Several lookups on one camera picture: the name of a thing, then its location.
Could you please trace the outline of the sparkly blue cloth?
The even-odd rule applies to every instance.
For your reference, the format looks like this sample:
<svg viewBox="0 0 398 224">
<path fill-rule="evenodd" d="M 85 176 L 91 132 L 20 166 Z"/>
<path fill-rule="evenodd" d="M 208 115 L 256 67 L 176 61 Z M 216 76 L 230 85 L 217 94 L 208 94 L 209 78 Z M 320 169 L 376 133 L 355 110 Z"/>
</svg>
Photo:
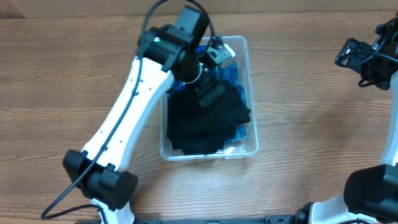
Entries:
<svg viewBox="0 0 398 224">
<path fill-rule="evenodd" d="M 200 55 L 201 53 L 203 53 L 205 51 L 205 45 L 199 45 L 196 49 L 195 49 L 195 53 L 197 55 Z M 210 74 L 217 78 L 219 75 L 219 69 L 218 67 L 215 67 L 214 69 L 210 70 Z M 180 91 L 180 90 L 185 90 L 187 87 L 185 86 L 185 84 L 183 84 L 180 81 L 174 81 L 172 83 L 172 85 L 170 86 L 170 88 L 166 91 L 166 94 L 171 94 L 173 91 Z"/>
</svg>

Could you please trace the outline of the large black cloth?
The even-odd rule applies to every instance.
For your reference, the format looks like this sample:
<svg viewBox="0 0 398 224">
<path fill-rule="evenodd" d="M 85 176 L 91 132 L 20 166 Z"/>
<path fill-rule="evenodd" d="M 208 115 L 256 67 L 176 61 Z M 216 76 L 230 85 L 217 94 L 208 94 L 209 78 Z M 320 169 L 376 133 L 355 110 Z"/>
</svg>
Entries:
<svg viewBox="0 0 398 224">
<path fill-rule="evenodd" d="M 198 104 L 194 88 L 175 91 L 168 97 L 167 138 L 184 154 L 214 154 L 236 135 L 236 128 L 251 121 L 251 110 L 239 90 L 226 80 L 226 91 L 208 108 Z"/>
</svg>

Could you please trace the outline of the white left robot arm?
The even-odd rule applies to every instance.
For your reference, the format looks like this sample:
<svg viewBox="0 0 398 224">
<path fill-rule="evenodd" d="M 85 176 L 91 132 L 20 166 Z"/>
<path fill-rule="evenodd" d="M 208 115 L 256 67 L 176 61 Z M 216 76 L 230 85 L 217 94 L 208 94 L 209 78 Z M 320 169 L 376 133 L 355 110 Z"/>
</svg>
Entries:
<svg viewBox="0 0 398 224">
<path fill-rule="evenodd" d="M 143 29 L 127 82 L 103 124 L 82 150 L 65 154 L 64 168 L 97 210 L 98 223 L 134 223 L 129 201 L 138 178 L 126 170 L 134 145 L 173 82 L 201 81 L 208 64 L 195 50 L 209 27 L 204 8 L 185 6 L 175 24 Z"/>
</svg>

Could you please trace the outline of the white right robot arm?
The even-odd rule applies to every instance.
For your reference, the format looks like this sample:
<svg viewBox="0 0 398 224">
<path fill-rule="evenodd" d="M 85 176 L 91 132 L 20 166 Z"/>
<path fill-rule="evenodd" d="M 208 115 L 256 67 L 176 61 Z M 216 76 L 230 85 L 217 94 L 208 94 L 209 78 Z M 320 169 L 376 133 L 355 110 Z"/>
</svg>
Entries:
<svg viewBox="0 0 398 224">
<path fill-rule="evenodd" d="M 376 166 L 353 172 L 344 192 L 310 202 L 284 223 L 393 223 L 397 221 L 397 18 L 378 24 L 373 44 L 348 39 L 335 65 L 361 75 L 360 87 L 391 90 L 387 141 Z"/>
</svg>

